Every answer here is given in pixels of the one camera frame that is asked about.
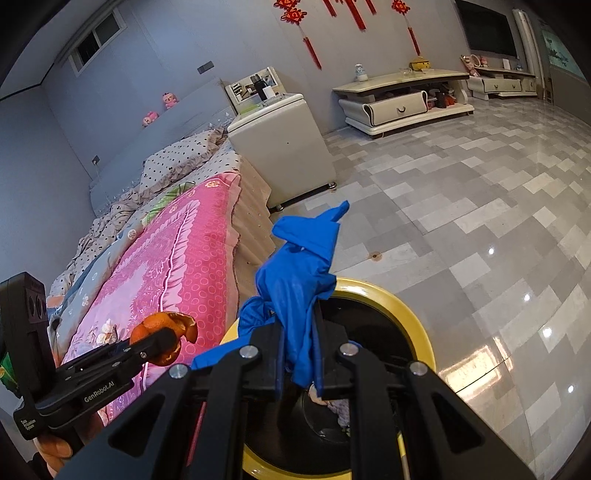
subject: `drawer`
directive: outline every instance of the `drawer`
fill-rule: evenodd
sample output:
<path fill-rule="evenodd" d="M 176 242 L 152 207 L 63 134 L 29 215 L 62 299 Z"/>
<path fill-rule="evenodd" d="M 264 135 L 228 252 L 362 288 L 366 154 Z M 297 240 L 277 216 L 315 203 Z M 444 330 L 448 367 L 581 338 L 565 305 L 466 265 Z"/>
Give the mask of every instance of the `drawer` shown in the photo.
<path fill-rule="evenodd" d="M 521 80 L 521 86 L 524 92 L 535 92 L 535 79 L 523 79 Z"/>
<path fill-rule="evenodd" d="M 345 115 L 369 127 L 378 127 L 408 116 L 427 112 L 427 92 L 409 93 L 374 103 L 341 99 Z"/>
<path fill-rule="evenodd" d="M 520 92 L 521 82 L 511 79 L 482 79 L 485 93 Z"/>

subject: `flat screen tv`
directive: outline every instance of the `flat screen tv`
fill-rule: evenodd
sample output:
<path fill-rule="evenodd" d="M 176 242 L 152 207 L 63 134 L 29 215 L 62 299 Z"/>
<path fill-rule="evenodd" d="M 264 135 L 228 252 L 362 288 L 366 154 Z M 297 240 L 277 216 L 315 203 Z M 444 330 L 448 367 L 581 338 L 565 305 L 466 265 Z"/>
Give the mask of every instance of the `flat screen tv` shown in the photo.
<path fill-rule="evenodd" d="M 464 0 L 456 0 L 456 3 L 471 50 L 517 56 L 509 20 L 505 15 Z"/>

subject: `pink quilt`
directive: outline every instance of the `pink quilt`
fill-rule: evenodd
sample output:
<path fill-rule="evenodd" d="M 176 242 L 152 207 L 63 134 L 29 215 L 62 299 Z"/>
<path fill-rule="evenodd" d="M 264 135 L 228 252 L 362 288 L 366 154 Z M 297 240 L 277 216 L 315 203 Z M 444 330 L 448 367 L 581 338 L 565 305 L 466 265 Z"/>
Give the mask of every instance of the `pink quilt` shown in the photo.
<path fill-rule="evenodd" d="M 184 338 L 176 363 L 216 346 L 236 318 L 238 289 L 233 250 L 238 233 L 231 215 L 239 176 L 222 173 L 170 203 L 121 258 L 78 327 L 64 362 L 92 348 L 126 339 L 148 315 L 182 312 L 197 322 L 193 345 Z M 166 369 L 146 364 L 135 386 L 107 406 L 115 418 Z"/>

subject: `yellow trash can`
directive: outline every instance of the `yellow trash can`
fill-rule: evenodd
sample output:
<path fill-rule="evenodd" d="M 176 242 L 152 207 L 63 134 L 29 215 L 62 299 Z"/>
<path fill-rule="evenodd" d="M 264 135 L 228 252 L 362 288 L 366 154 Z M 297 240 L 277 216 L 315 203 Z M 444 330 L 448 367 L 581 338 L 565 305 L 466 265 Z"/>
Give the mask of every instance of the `yellow trash can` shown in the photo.
<path fill-rule="evenodd" d="M 395 355 L 408 361 L 420 360 L 432 370 L 436 369 L 431 343 L 416 315 L 383 288 L 359 280 L 338 278 L 334 294 L 322 304 L 322 313 L 325 319 L 343 325 L 351 340 L 368 348 L 383 361 Z M 222 343 L 237 336 L 238 322 L 235 322 Z M 347 467 L 348 441 L 339 437 L 337 429 L 321 428 L 326 425 L 323 411 L 328 411 L 327 408 L 312 403 L 307 395 L 302 395 L 292 415 L 294 422 L 307 424 L 303 427 L 304 431 L 299 432 L 298 439 L 298 435 L 292 432 L 282 437 L 278 430 L 272 431 L 270 424 L 273 422 L 269 419 L 277 412 L 266 410 L 273 410 L 272 405 L 254 405 L 249 409 L 242 465 L 248 475 L 257 480 L 351 479 Z M 329 415 L 336 424 L 336 416 Z M 309 437 L 305 437 L 308 434 L 306 427 L 310 428 Z M 314 439 L 320 442 L 321 447 L 315 445 Z M 404 454 L 400 436 L 398 443 Z M 293 459 L 286 458 L 286 450 Z"/>

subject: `silver bolt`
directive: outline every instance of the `silver bolt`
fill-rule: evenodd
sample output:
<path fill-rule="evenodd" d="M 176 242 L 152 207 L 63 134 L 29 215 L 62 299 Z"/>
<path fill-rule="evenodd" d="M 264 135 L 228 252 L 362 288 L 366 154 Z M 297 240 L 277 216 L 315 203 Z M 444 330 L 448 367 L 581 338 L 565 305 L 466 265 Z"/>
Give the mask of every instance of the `silver bolt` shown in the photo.
<path fill-rule="evenodd" d="M 255 358 L 258 355 L 258 348 L 254 345 L 245 345 L 238 353 L 242 358 Z"/>
<path fill-rule="evenodd" d="M 359 353 L 359 347 L 354 343 L 343 343 L 339 350 L 344 356 L 355 356 Z"/>
<path fill-rule="evenodd" d="M 423 362 L 413 362 L 412 364 L 410 364 L 410 371 L 414 375 L 422 377 L 429 371 L 429 369 L 427 368 L 427 365 L 425 365 Z"/>
<path fill-rule="evenodd" d="M 189 368 L 185 364 L 175 364 L 168 369 L 168 374 L 172 378 L 183 378 L 189 373 Z"/>

